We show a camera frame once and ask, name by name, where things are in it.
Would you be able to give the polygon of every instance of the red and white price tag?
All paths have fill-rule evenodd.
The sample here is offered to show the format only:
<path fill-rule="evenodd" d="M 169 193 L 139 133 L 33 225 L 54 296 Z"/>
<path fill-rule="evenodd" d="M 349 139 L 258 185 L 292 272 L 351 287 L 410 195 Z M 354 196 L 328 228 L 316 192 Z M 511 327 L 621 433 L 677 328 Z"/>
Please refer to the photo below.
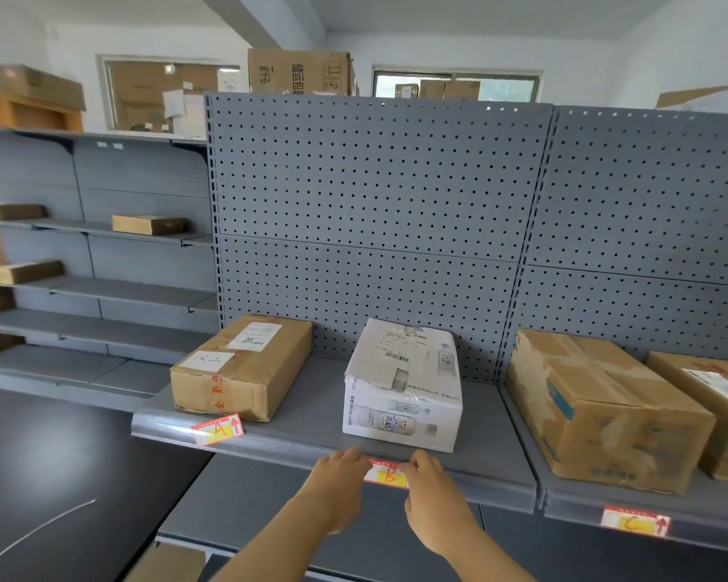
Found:
<path fill-rule="evenodd" d="M 395 488 L 408 488 L 408 477 L 399 469 L 398 463 L 383 460 L 369 460 L 372 467 L 364 476 L 365 482 L 393 486 Z"/>
<path fill-rule="evenodd" d="M 239 414 L 230 414 L 192 427 L 197 445 L 213 445 L 245 434 Z"/>
<path fill-rule="evenodd" d="M 671 517 L 643 510 L 605 506 L 601 526 L 638 535 L 666 537 L 671 526 Z"/>

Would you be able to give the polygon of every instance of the box with bottle print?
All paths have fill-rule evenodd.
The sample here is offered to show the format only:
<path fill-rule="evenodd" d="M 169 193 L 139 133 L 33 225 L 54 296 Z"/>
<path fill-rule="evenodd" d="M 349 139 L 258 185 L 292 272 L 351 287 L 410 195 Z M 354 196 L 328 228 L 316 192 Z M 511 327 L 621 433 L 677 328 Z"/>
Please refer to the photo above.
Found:
<path fill-rule="evenodd" d="M 462 412 L 451 333 L 367 321 L 345 371 L 344 433 L 450 453 Z"/>

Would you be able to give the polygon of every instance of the white cable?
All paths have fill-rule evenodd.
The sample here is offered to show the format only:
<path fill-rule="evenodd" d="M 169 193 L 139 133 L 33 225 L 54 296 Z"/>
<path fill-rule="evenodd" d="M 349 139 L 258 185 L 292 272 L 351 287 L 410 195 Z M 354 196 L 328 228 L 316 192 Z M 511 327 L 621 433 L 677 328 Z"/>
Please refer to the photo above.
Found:
<path fill-rule="evenodd" d="M 24 537 L 20 538 L 20 539 L 19 539 L 19 540 L 17 540 L 17 541 L 14 541 L 14 542 L 13 542 L 13 543 L 11 543 L 11 544 L 10 544 L 10 545 L 9 545 L 8 547 L 6 547 L 5 549 L 3 549 L 3 551 L 1 551 L 1 552 L 0 552 L 0 556 L 2 556 L 2 555 L 3 555 L 4 553 L 6 553 L 6 552 L 7 552 L 7 551 L 8 551 L 9 549 L 11 549 L 11 548 L 13 548 L 13 547 L 16 547 L 16 546 L 17 546 L 18 544 L 20 544 L 20 543 L 21 543 L 22 541 L 24 541 L 25 539 L 27 539 L 27 538 L 28 538 L 28 537 L 29 537 L 30 535 L 32 535 L 33 533 L 36 533 L 36 532 L 40 531 L 40 530 L 41 530 L 41 529 L 42 529 L 43 527 L 45 527 L 46 525 L 51 525 L 51 524 L 52 524 L 52 523 L 53 523 L 54 521 L 56 521 L 57 519 L 61 519 L 61 518 L 63 518 L 63 517 L 65 516 L 65 515 L 69 515 L 69 514 L 70 514 L 71 512 L 73 512 L 74 510 L 78 510 L 79 508 L 83 508 L 83 507 L 86 507 L 86 506 L 88 506 L 89 504 L 94 504 L 94 503 L 95 503 L 96 501 L 97 501 L 97 499 L 95 498 L 95 499 L 93 499 L 93 500 L 89 500 L 88 502 L 84 502 L 83 504 L 79 504 L 79 505 L 78 505 L 78 507 L 76 507 L 76 508 L 72 508 L 72 509 L 70 509 L 70 510 L 66 510 L 66 511 L 64 511 L 64 512 L 63 512 L 63 513 L 62 513 L 61 515 L 57 515 L 56 517 L 54 517 L 54 518 L 53 518 L 53 519 L 51 519 L 50 521 L 46 521 L 45 523 L 43 523 L 43 524 L 42 524 L 42 525 L 40 525 L 39 527 L 36 527 L 36 528 L 32 529 L 32 530 L 31 530 L 31 531 L 30 531 L 30 532 L 29 532 L 29 533 L 28 533 L 27 535 L 25 535 Z"/>

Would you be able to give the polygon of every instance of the barcode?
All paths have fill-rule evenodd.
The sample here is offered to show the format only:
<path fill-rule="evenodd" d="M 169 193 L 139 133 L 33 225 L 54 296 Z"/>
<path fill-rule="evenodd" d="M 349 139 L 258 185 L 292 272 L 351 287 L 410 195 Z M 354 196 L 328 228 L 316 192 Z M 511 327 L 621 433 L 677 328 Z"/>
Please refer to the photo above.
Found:
<path fill-rule="evenodd" d="M 394 359 L 398 359 L 399 361 L 404 361 L 404 363 L 410 363 L 410 358 L 406 358 L 403 355 L 398 355 L 396 353 L 386 352 L 386 357 L 392 357 Z"/>

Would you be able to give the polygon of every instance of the wall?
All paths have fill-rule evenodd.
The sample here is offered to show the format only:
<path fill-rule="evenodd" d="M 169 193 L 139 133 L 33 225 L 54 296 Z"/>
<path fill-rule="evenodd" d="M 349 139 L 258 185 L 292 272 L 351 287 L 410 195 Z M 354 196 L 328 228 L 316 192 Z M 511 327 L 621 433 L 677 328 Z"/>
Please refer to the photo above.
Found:
<path fill-rule="evenodd" d="M 673 0 L 613 49 L 608 105 L 652 108 L 664 91 L 728 84 L 728 0 Z"/>
<path fill-rule="evenodd" d="M 612 43 L 516 36 L 351 34 L 330 32 L 327 47 L 353 56 L 362 95 L 373 67 L 494 70 L 538 74 L 539 101 L 602 105 Z"/>
<path fill-rule="evenodd" d="M 55 25 L 49 35 L 49 60 L 55 74 L 80 81 L 87 112 L 84 129 L 107 130 L 108 98 L 98 55 L 196 59 L 246 67 L 248 44 L 231 28 Z"/>
<path fill-rule="evenodd" d="M 0 63 L 23 63 L 48 70 L 45 38 L 40 20 L 0 0 Z"/>

